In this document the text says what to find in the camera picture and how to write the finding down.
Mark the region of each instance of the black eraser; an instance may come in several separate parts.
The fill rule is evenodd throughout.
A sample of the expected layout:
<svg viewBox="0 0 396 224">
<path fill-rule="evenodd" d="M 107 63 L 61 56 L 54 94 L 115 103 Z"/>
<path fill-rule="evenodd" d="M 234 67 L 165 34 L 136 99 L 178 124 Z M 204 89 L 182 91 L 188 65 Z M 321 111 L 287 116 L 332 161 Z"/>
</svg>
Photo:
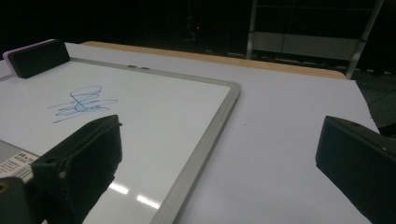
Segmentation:
<svg viewBox="0 0 396 224">
<path fill-rule="evenodd" d="M 6 51 L 3 58 L 18 77 L 33 77 L 70 61 L 63 41 L 50 39 L 23 48 Z"/>
</svg>

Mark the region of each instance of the black object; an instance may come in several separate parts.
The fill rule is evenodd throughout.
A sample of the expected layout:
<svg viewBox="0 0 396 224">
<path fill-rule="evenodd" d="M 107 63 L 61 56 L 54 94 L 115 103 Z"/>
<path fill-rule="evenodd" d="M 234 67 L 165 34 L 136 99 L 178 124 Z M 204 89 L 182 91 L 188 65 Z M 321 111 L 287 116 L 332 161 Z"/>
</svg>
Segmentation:
<svg viewBox="0 0 396 224">
<path fill-rule="evenodd" d="M 34 178 L 24 185 L 24 194 L 15 177 L 0 179 L 0 204 L 7 215 L 0 223 L 82 223 L 113 181 L 120 161 L 118 116 L 87 123 L 32 163 Z M 21 207 L 29 213 L 19 213 Z"/>
<path fill-rule="evenodd" d="M 33 77 L 70 61 L 66 45 L 60 40 L 47 40 L 7 51 L 3 58 L 18 77 Z"/>
<path fill-rule="evenodd" d="M 396 141 L 326 117 L 317 167 L 373 223 L 396 223 Z"/>
</svg>

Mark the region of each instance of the white table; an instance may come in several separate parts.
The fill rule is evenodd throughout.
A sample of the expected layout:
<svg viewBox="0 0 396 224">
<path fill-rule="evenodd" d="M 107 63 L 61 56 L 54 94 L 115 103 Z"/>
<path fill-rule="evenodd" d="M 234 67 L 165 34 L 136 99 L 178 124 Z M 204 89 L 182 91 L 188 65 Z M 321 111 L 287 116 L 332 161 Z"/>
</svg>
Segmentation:
<svg viewBox="0 0 396 224">
<path fill-rule="evenodd" d="M 71 57 L 242 85 L 239 102 L 178 223 L 370 223 L 315 163 L 325 116 L 377 131 L 354 81 L 66 46 Z M 2 61 L 0 77 L 7 74 Z"/>
</svg>

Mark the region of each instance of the blue ink drawing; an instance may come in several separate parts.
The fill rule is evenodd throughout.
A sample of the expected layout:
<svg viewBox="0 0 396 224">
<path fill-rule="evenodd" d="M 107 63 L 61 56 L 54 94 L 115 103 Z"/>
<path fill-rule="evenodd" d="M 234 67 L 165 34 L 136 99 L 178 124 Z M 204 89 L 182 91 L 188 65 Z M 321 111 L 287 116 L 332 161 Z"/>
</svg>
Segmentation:
<svg viewBox="0 0 396 224">
<path fill-rule="evenodd" d="M 91 112 L 108 110 L 109 107 L 105 105 L 115 104 L 117 100 L 98 99 L 101 91 L 101 86 L 89 86 L 70 92 L 70 97 L 72 98 L 71 102 L 49 107 L 49 109 L 58 108 L 55 115 L 61 117 L 53 123 L 72 119 Z"/>
</svg>

